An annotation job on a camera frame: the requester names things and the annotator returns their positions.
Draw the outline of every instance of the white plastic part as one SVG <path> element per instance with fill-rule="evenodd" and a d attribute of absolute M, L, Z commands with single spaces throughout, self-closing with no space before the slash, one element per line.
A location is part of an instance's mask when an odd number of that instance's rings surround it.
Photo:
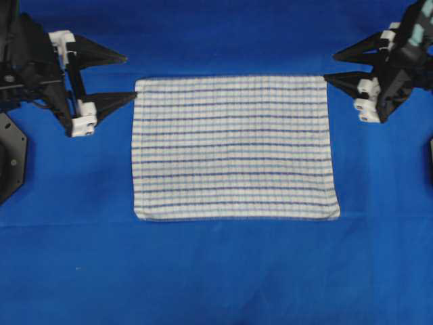
<path fill-rule="evenodd" d="M 78 100 L 76 113 L 79 117 L 72 119 L 72 137 L 85 137 L 95 133 L 97 124 L 96 105 L 93 102 L 83 103 Z"/>
<path fill-rule="evenodd" d="M 380 123 L 379 115 L 376 112 L 360 112 L 359 119 L 366 123 Z"/>
<path fill-rule="evenodd" d="M 68 53 L 72 51 L 68 51 L 66 44 L 75 42 L 74 34 L 69 30 L 59 30 L 57 32 L 50 32 L 48 35 L 53 46 L 57 47 L 59 55 L 62 57 L 63 65 L 67 65 L 69 63 Z"/>
<path fill-rule="evenodd" d="M 95 133 L 96 116 L 82 116 L 72 119 L 72 137 L 85 137 Z"/>
<path fill-rule="evenodd" d="M 387 39 L 389 43 L 387 47 L 381 47 L 380 49 L 387 49 L 388 51 L 391 51 L 391 49 L 394 47 L 395 35 L 395 32 L 392 30 L 384 30 L 384 32 L 380 35 L 380 38 Z"/>
<path fill-rule="evenodd" d="M 369 98 L 376 98 L 380 93 L 378 78 L 374 77 L 372 80 L 361 79 L 358 84 L 358 92 L 367 93 Z"/>
<path fill-rule="evenodd" d="M 361 112 L 376 113 L 376 101 L 358 98 L 355 100 L 355 109 Z"/>
<path fill-rule="evenodd" d="M 78 100 L 76 113 L 79 116 L 96 116 L 96 105 L 93 102 L 83 103 L 82 100 Z"/>
<path fill-rule="evenodd" d="M 390 29 L 398 29 L 400 28 L 400 23 L 399 22 L 392 22 L 390 25 Z"/>

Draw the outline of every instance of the robotic arm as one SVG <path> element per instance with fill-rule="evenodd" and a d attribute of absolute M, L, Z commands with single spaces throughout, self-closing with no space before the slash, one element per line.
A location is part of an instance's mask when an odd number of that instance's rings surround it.
<path fill-rule="evenodd" d="M 136 93 L 87 94 L 81 70 L 126 60 L 69 30 L 47 33 L 28 14 L 19 14 L 18 0 L 0 0 L 0 204 L 23 184 L 26 158 L 26 137 L 6 112 L 32 102 L 50 110 L 68 137 L 93 135 Z"/>
<path fill-rule="evenodd" d="M 325 80 L 355 99 L 361 121 L 385 123 L 414 87 L 433 89 L 432 42 L 433 0 L 420 0 L 407 8 L 401 23 L 334 55 L 338 61 L 369 64 L 370 73 L 327 74 Z"/>

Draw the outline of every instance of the dish towel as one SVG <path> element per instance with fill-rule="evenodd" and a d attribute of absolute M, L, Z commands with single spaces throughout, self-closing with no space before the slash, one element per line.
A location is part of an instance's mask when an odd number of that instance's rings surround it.
<path fill-rule="evenodd" d="M 135 90 L 140 219 L 340 216 L 323 77 L 144 79 Z"/>

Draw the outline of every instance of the blue backdrop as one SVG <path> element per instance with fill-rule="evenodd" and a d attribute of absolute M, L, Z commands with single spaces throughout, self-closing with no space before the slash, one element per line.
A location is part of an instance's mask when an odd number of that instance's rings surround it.
<path fill-rule="evenodd" d="M 129 57 L 84 72 L 89 93 L 141 77 L 323 74 L 331 55 L 400 21 L 403 0 L 22 0 Z M 431 324 L 433 97 L 385 125 L 329 88 L 342 216 L 335 222 L 140 222 L 132 104 L 93 137 L 47 111 L 10 116 L 29 137 L 26 183 L 0 207 L 0 324 Z"/>

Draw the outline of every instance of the hexagonal plate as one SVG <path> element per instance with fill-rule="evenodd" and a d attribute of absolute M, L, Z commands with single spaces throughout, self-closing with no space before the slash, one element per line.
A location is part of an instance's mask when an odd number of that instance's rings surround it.
<path fill-rule="evenodd" d="M 26 168 L 27 137 L 6 114 L 0 114 L 0 143 L 6 149 L 5 170 L 0 187 L 0 204 L 23 183 Z"/>

